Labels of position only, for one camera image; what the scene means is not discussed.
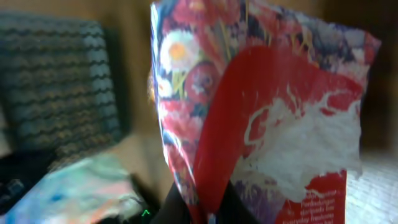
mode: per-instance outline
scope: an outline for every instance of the blurry background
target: blurry background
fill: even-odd
[[[129,77],[133,132],[111,152],[163,201],[172,183],[157,120],[147,99],[151,0],[0,0],[0,9],[99,21],[116,29]],[[365,29],[382,40],[361,114],[364,176],[348,181],[348,219],[388,213],[398,217],[398,2],[394,0],[270,0],[327,22]]]

